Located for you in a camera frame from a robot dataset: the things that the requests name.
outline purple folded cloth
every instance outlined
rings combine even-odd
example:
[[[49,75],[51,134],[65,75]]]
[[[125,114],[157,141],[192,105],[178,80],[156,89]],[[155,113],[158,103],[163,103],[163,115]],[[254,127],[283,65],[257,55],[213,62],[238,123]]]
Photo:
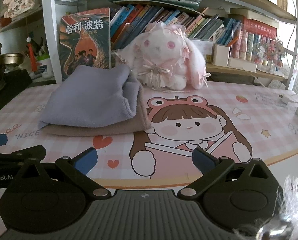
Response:
[[[104,127],[136,115],[140,83],[130,68],[78,66],[50,96],[38,128],[48,124]]]

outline white plush rabbit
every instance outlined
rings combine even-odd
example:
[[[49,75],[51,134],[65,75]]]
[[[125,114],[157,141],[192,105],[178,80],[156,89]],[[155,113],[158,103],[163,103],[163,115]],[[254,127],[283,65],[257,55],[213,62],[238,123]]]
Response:
[[[183,25],[151,23],[117,54],[142,84],[182,90],[190,83],[199,89],[210,74],[205,72],[201,52],[184,36],[184,31]]]

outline bookshelf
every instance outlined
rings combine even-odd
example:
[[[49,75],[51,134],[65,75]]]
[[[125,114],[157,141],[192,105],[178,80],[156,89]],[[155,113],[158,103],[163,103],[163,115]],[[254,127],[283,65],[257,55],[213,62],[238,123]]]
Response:
[[[57,25],[59,24],[60,17],[64,15],[65,11],[75,12],[75,11],[84,11],[89,9],[87,6],[89,0],[43,0],[43,10],[44,10],[44,22],[46,30],[49,30],[46,33],[47,43],[49,50],[53,52],[53,55],[50,55],[51,62],[53,64],[54,73],[56,77],[57,83],[62,82],[61,78],[61,68],[60,68],[60,61],[58,55],[58,37],[57,32],[58,28]],[[296,41],[295,41],[295,51],[298,48],[298,20],[295,16],[290,14],[287,11],[284,11],[277,5],[271,3],[268,0],[222,0],[228,3],[234,3],[237,7],[244,7],[249,8],[251,10],[257,11],[261,14],[264,14],[268,17],[276,19],[280,22],[285,22],[289,24],[296,24]],[[293,72],[293,68],[295,66],[295,54],[292,52],[293,62],[291,66],[290,73]],[[262,78],[269,78],[273,80],[279,80],[283,84],[286,85],[286,89],[290,84],[292,79],[292,75],[290,74],[289,77],[281,77],[274,74],[269,74],[261,71],[257,71],[256,73],[248,72],[240,69],[233,69],[228,67],[220,67],[214,66],[211,64],[207,64],[207,71],[210,73],[229,73],[229,74],[237,74],[237,75],[244,75],[244,76],[255,76],[255,77],[262,77]]]

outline pink checkered desk mat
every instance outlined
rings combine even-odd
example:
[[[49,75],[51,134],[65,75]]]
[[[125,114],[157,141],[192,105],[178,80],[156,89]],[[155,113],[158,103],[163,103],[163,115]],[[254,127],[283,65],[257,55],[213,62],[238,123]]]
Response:
[[[54,84],[28,88],[0,111],[0,133],[8,136],[8,143],[0,146],[0,153],[8,154],[40,144],[46,148],[43,162],[54,162],[61,156],[75,157],[89,147],[95,147],[98,160],[88,176],[108,188],[179,188],[202,175],[195,169],[189,156],[177,159],[178,155],[173,154],[173,150],[168,154],[163,149],[159,150],[159,147],[166,146],[178,151],[186,145],[187,139],[172,141],[149,134],[150,143],[143,145],[143,150],[153,152],[157,170],[152,176],[141,176],[131,165],[133,134],[66,137],[41,132],[37,128],[39,115],[44,111],[50,94],[58,86]],[[292,100],[298,101],[294,92],[219,82],[208,82],[208,86],[202,90],[181,93],[145,88],[144,98],[146,102],[155,97],[169,99],[176,96],[197,96],[206,99],[208,105],[222,109],[226,118],[231,120],[235,129],[247,140],[248,143],[244,144],[252,147],[252,157],[267,160],[298,150],[298,117],[295,115],[297,104],[285,105],[278,97],[278,94],[287,94]],[[4,189],[0,189],[0,197],[3,192]],[[0,235],[5,230],[0,218]]]

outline red heart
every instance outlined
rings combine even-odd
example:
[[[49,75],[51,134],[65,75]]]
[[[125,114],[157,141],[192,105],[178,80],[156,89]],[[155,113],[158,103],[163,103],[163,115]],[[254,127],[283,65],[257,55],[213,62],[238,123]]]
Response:
[[[115,167],[117,167],[119,165],[119,161],[118,160],[108,160],[108,166],[112,169],[114,169]]]
[[[112,137],[110,137],[110,136],[103,139],[102,135],[98,135],[98,136],[95,136],[94,139],[92,140],[92,144],[96,150],[105,148],[110,143],[112,143]]]

